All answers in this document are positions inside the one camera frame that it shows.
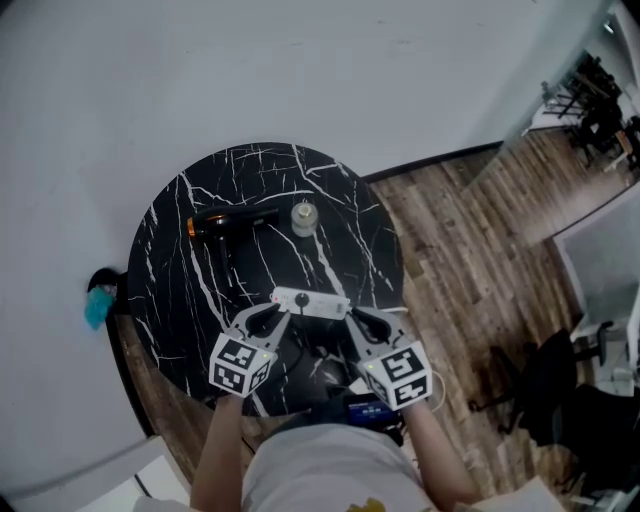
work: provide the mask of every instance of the desk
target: desk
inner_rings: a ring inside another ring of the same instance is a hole
[[[603,322],[613,326],[607,334],[607,360],[593,360],[595,386],[620,396],[633,396],[633,374],[638,366],[640,286],[634,283],[605,293],[587,304],[587,311],[571,333],[571,340],[594,335]]]
[[[291,230],[290,211],[314,203],[313,237]],[[216,279],[209,244],[187,236],[195,212],[221,204],[278,206],[277,225],[244,234],[229,247],[238,298]],[[280,143],[236,146],[203,158],[158,194],[140,222],[129,258],[134,324],[162,374],[215,407],[209,357],[235,314],[288,286],[345,295],[352,305],[402,304],[400,245],[385,208],[346,166],[317,151]],[[245,401],[247,415],[281,415],[326,401],[355,380],[345,364],[343,322],[293,317],[269,381]]]

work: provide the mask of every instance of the black marble table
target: black marble table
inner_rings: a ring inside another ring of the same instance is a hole
[[[291,229],[291,208],[303,201],[319,212],[308,238]],[[260,204],[279,207],[280,220],[229,243],[231,288],[215,244],[190,239],[187,219],[213,205]],[[241,309],[268,302],[276,285],[346,295],[352,305],[402,303],[402,253],[383,205],[353,171],[308,148],[260,143],[203,158],[158,194],[131,248],[129,305],[145,349],[163,375],[211,407],[218,334]],[[299,412],[342,391],[356,378],[344,362],[347,340],[344,322],[293,316],[245,414]]]

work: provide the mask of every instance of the person's arm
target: person's arm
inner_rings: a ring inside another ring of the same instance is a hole
[[[418,457],[422,485],[439,510],[453,510],[456,503],[480,501],[480,491],[427,402],[402,409],[409,436]]]
[[[242,401],[239,396],[227,395],[216,404],[191,487],[191,508],[202,512],[240,512]]]

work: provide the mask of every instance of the white power strip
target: white power strip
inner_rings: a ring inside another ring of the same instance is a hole
[[[331,295],[329,293],[310,292],[296,288],[276,286],[271,294],[271,302],[280,304],[279,311],[290,311],[293,315],[300,314],[300,306],[296,304],[296,297],[305,295],[309,302],[302,307],[302,314],[328,320],[344,320],[345,315],[351,310],[351,301],[346,297]]]

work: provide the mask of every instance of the office chair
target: office chair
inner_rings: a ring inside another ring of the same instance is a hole
[[[630,491],[640,476],[640,393],[621,397],[583,384],[574,390],[553,415],[554,443],[578,458],[564,482],[568,493],[586,473],[582,494],[603,489]]]
[[[529,349],[532,353],[522,373],[500,347],[491,347],[491,354],[502,362],[513,385],[503,395],[484,405],[470,401],[469,409],[471,412],[479,412],[514,400],[509,424],[500,425],[498,432],[510,434],[520,413],[524,413],[519,426],[528,429],[536,441],[545,442],[550,435],[554,411],[576,387],[576,361],[594,356],[599,357],[600,364],[606,360],[605,332],[611,325],[611,322],[603,323],[598,329],[597,345],[577,354],[573,351],[569,332],[566,329],[558,331],[538,350]]]

